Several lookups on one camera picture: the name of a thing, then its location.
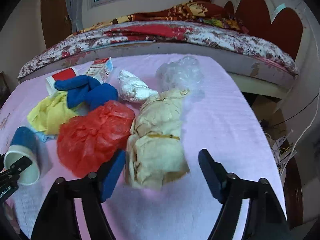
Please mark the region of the clear plastic bag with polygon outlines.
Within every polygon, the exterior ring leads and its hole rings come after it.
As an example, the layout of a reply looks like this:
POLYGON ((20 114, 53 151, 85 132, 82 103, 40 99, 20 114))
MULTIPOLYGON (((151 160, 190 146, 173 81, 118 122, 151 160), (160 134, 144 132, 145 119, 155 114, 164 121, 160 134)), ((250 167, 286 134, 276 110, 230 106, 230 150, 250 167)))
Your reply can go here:
POLYGON ((189 90, 194 100, 201 100, 205 96, 202 89, 204 75, 200 62, 193 56, 162 64, 156 71, 156 78, 161 92, 171 89, 189 90))

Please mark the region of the red paper cup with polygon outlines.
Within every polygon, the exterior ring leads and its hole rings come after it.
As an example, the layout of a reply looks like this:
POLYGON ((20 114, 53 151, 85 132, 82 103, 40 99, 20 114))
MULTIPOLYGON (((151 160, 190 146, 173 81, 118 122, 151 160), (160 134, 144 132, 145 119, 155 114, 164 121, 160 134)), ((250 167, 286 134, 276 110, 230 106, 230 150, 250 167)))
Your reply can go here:
POLYGON ((66 68, 58 73, 55 73, 52 76, 46 78, 46 89, 48 95, 54 94, 57 90, 54 87, 54 84, 57 80, 68 80, 78 75, 78 71, 74 67, 66 68))

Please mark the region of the red patterned blanket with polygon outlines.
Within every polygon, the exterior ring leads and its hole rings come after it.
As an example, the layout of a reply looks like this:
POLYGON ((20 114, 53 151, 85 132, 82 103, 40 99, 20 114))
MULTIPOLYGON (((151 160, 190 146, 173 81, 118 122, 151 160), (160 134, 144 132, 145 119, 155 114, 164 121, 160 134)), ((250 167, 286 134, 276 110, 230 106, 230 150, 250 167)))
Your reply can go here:
POLYGON ((75 36, 114 24, 138 21, 187 21, 234 30, 243 34, 249 33, 243 21, 228 12, 227 9, 213 4, 210 0, 190 0, 187 3, 178 4, 162 11, 139 12, 121 16, 111 21, 99 22, 90 28, 76 31, 72 35, 75 36))

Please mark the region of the brown wooden door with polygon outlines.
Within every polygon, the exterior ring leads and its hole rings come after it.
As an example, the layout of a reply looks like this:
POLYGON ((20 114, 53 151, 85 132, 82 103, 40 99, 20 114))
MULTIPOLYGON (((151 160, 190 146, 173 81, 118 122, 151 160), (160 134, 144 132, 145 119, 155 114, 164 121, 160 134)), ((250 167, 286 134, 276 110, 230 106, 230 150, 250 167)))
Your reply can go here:
POLYGON ((71 35, 66 0, 41 0, 41 23, 47 49, 71 35))

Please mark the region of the bed with floral sheet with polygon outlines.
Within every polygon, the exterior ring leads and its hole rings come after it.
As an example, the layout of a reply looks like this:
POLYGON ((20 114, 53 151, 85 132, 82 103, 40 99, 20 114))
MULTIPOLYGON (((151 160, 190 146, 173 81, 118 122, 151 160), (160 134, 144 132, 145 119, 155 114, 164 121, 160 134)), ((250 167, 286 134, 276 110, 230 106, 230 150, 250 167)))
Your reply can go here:
POLYGON ((208 56, 236 75, 291 89, 299 70, 274 43, 233 30, 182 21, 126 22, 72 35, 33 57, 17 79, 33 78, 102 57, 144 54, 208 56))

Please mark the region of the red white milk carton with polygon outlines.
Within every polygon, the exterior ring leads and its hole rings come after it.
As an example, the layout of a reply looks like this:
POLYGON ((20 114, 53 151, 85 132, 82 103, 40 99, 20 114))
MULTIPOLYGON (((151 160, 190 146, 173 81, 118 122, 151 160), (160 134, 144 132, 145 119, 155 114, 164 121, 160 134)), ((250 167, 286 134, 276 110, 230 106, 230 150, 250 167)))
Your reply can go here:
POLYGON ((95 60, 85 75, 97 79, 100 83, 107 83, 108 77, 113 71, 113 63, 110 57, 95 60))

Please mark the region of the cardboard box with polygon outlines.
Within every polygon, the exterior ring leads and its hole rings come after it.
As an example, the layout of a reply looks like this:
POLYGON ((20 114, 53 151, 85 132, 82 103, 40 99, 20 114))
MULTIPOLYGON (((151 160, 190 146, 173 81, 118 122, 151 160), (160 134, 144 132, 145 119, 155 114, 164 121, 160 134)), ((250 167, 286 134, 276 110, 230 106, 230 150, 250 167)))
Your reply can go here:
POLYGON ((266 95, 257 95, 251 108, 257 117, 263 131, 271 136, 272 139, 280 139, 288 136, 291 132, 285 124, 285 118, 280 109, 281 100, 266 95))

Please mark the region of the red plastic bag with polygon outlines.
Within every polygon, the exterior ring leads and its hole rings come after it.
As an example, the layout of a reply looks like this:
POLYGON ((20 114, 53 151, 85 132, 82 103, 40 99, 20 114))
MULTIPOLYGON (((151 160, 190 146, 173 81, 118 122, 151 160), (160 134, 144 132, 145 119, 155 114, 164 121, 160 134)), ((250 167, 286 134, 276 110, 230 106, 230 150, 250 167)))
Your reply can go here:
POLYGON ((135 118, 132 109, 110 100, 86 116, 62 124, 57 139, 60 163, 78 178, 96 172, 116 150, 126 148, 135 118))

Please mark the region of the grey curtain left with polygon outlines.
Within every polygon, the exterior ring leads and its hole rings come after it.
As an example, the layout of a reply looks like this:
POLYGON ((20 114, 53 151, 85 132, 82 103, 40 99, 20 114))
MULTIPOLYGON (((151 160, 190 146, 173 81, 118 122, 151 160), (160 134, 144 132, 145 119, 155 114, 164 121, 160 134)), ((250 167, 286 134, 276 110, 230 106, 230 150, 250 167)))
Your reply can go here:
POLYGON ((72 33, 82 30, 82 0, 66 0, 66 8, 71 20, 72 33))

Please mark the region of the blue cloth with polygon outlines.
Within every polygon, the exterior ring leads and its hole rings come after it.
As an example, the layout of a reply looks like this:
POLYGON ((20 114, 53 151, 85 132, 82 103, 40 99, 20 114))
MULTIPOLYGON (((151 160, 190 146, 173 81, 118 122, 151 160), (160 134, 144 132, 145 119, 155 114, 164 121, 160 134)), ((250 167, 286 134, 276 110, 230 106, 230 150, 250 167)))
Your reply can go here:
POLYGON ((97 79, 79 75, 68 80, 57 80, 55 89, 67 92, 68 108, 75 108, 82 103, 92 111, 106 102, 118 101, 117 90, 109 83, 100 83, 97 79))

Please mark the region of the white tissue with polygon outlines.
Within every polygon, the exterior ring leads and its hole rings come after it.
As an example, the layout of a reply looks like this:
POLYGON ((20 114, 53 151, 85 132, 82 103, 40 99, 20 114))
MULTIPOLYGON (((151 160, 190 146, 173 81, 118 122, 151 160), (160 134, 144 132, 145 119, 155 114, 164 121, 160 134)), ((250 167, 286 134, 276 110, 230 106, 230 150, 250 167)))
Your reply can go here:
POLYGON ((131 103, 144 103, 148 98, 158 95, 141 79, 126 70, 120 70, 117 77, 120 83, 119 96, 131 103))

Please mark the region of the beige paper bag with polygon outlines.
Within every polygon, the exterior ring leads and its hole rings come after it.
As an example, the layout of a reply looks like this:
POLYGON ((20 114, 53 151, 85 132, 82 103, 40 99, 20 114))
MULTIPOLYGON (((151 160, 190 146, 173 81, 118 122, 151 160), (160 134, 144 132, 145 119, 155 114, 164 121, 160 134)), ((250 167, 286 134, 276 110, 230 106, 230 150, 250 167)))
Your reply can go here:
POLYGON ((125 180, 134 188, 159 190, 189 173, 181 142, 183 100, 189 90, 172 89, 141 105, 126 147, 125 180))

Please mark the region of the yellow cloth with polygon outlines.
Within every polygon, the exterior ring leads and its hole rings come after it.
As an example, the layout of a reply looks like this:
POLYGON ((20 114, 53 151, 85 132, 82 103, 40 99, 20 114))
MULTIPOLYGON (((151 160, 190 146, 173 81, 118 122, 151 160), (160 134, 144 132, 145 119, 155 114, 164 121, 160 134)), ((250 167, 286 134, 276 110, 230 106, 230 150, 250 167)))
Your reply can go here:
POLYGON ((41 100, 27 115, 31 127, 45 135, 57 135, 60 126, 78 116, 78 110, 84 106, 67 106, 67 92, 56 92, 41 100))

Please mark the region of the red heart headboard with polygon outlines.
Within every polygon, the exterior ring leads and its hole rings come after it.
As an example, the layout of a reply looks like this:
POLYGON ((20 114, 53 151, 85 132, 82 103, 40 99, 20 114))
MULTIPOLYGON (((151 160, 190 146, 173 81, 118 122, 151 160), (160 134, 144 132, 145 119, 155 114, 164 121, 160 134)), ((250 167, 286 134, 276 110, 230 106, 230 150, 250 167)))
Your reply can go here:
POLYGON ((225 9, 242 20, 249 35, 274 43, 294 60, 296 59, 304 27, 293 9, 281 9, 273 20, 265 0, 240 0, 237 7, 228 1, 225 9))

